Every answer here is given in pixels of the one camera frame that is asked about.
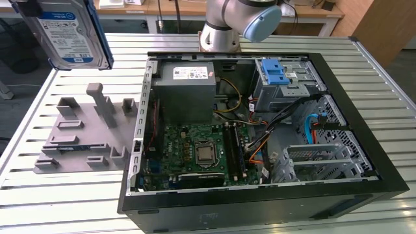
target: white table surface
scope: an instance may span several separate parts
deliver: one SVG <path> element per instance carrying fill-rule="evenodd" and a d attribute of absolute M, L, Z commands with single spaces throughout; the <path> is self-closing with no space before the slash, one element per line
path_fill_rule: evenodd
<path fill-rule="evenodd" d="M 87 84 L 101 82 L 112 102 L 139 100 L 148 51 L 197 51 L 196 35 L 107 34 L 112 70 L 52 71 L 0 158 L 0 233 L 137 234 L 116 213 L 121 171 L 36 175 L 33 163 L 55 123 L 61 97 L 93 102 Z M 339 219 L 209 230 L 235 234 L 416 233 L 415 104 L 359 43 L 347 38 L 241 40 L 243 51 L 316 52 L 328 65 L 408 183 L 411 190 L 365 205 Z"/>

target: ram slot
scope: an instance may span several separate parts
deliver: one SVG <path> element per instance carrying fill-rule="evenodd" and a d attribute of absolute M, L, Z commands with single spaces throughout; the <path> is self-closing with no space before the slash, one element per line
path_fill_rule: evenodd
<path fill-rule="evenodd" d="M 237 145 L 237 163 L 240 164 L 239 172 L 241 173 L 243 177 L 247 177 L 245 174 L 245 165 L 244 165 L 244 148 L 243 148 L 243 143 L 240 142 L 240 137 L 239 137 L 239 131 L 236 124 L 233 124 L 233 136 L 235 136 L 235 141 Z"/>
<path fill-rule="evenodd" d="M 239 161 L 239 145 L 235 136 L 235 127 L 224 125 L 223 127 L 224 149 L 227 157 L 227 167 L 229 179 L 237 181 L 243 177 Z"/>

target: blue drive bay latch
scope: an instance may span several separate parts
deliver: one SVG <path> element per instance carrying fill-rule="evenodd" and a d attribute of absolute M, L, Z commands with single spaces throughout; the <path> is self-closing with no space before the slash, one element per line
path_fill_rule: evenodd
<path fill-rule="evenodd" d="M 285 68 L 280 65 L 277 59 L 261 59 L 263 70 L 268 84 L 289 84 L 291 81 L 285 76 Z"/>

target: green circuit board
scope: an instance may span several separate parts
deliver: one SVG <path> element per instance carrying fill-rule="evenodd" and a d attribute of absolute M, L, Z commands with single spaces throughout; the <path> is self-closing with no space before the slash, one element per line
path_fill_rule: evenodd
<path fill-rule="evenodd" d="M 244 124 L 237 125 L 240 143 L 248 142 L 248 129 Z M 211 165 L 197 163 L 196 148 L 201 144 L 215 145 L 215 162 Z M 224 186 L 257 184 L 256 167 L 247 169 L 245 178 L 237 181 L 229 179 L 227 153 L 224 149 L 223 125 L 167 125 L 164 130 L 164 152 L 160 161 L 160 174 L 185 174 L 197 172 L 213 172 L 225 174 Z M 156 190 L 167 190 L 168 177 L 157 176 L 152 179 L 152 187 Z"/>

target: yellow cable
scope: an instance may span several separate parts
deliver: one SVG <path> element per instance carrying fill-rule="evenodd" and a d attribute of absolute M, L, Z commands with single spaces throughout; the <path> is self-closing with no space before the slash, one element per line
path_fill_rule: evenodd
<path fill-rule="evenodd" d="M 239 107 L 240 107 L 240 105 L 241 105 L 241 94 L 240 94 L 239 89 L 237 89 L 236 86 L 231 83 L 229 80 L 227 80 L 225 78 L 221 78 L 221 80 L 225 81 L 225 82 L 233 87 L 233 89 L 236 90 L 236 92 L 237 92 L 237 94 L 239 94 L 239 103 L 237 103 L 237 105 L 236 105 L 233 108 L 231 108 L 231 109 L 228 109 L 228 110 L 215 110 L 213 112 L 216 112 L 216 113 L 227 113 L 227 112 L 235 111 L 236 109 L 239 109 Z"/>

